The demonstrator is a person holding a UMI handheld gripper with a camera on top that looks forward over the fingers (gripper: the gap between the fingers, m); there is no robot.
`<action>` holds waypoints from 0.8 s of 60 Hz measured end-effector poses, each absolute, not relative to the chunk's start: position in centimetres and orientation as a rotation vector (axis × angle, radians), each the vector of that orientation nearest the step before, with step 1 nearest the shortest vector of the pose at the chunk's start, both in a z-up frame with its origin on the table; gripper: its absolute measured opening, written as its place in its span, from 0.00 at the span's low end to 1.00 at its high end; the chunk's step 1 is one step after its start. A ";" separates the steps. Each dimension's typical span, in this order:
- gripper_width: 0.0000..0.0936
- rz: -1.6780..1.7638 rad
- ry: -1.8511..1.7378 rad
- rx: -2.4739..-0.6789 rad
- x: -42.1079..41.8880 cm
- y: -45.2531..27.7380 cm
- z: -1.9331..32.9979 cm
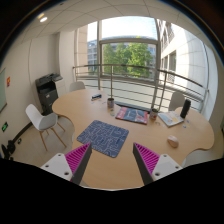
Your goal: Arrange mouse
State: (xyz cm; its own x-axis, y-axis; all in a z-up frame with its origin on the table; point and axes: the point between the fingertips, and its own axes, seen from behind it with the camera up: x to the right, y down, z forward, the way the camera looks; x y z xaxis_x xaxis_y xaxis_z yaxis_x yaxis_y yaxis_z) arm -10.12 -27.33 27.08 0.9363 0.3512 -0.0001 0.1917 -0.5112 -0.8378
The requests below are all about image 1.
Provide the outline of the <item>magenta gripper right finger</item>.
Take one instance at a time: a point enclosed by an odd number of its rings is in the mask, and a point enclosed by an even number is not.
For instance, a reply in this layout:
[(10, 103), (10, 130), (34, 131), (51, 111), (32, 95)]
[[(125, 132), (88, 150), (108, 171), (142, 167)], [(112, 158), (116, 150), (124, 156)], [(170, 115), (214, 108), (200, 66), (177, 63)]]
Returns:
[(145, 185), (182, 169), (168, 154), (159, 155), (138, 143), (133, 144), (133, 154)]

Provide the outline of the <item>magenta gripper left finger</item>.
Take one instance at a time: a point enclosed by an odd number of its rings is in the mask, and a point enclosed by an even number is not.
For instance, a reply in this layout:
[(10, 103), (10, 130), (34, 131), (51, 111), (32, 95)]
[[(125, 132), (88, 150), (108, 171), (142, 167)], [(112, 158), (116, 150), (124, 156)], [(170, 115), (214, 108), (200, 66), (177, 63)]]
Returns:
[(67, 154), (57, 153), (41, 168), (79, 185), (92, 153), (92, 145), (84, 144)]

